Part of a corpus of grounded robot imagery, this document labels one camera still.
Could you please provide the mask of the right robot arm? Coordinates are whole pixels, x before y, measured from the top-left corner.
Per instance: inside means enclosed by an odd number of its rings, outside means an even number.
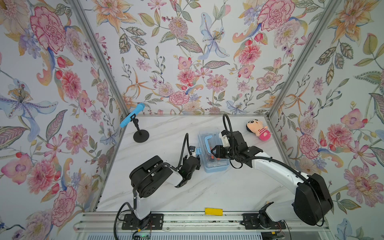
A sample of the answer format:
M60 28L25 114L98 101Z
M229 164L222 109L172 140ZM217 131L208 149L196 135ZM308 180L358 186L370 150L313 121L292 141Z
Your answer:
M306 174L275 160L256 146L248 146L238 131L223 130L220 144L211 153L220 159L234 160L259 170L286 187L294 198L281 203L265 204L259 211L260 223L286 220L301 220L316 226L324 221L325 215L334 207L325 180L319 174Z

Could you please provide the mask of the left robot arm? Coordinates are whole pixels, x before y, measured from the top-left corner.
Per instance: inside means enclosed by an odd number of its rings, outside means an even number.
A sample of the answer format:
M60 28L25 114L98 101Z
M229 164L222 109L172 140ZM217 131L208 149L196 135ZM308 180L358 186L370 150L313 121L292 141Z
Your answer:
M182 165L177 168L164 162L159 156L154 156L135 168L130 173L135 217L141 221L151 214L151 208L147 206L145 199L154 194L164 183L181 188L191 180L193 173L200 167L200 158L192 155L184 157Z

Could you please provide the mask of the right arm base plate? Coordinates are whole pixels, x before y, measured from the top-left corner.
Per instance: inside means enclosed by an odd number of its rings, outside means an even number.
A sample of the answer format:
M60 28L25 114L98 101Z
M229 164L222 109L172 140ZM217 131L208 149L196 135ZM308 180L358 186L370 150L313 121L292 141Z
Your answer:
M243 214L240 222L246 230L285 230L284 221L273 222L268 216L259 213Z

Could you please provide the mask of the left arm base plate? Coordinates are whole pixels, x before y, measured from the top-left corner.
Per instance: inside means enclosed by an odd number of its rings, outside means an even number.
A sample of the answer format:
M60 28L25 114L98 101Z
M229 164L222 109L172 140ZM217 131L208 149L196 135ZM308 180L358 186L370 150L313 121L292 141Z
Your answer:
M124 216L122 230L162 230L164 224L164 214L149 214L142 220L139 220L135 214L126 214Z

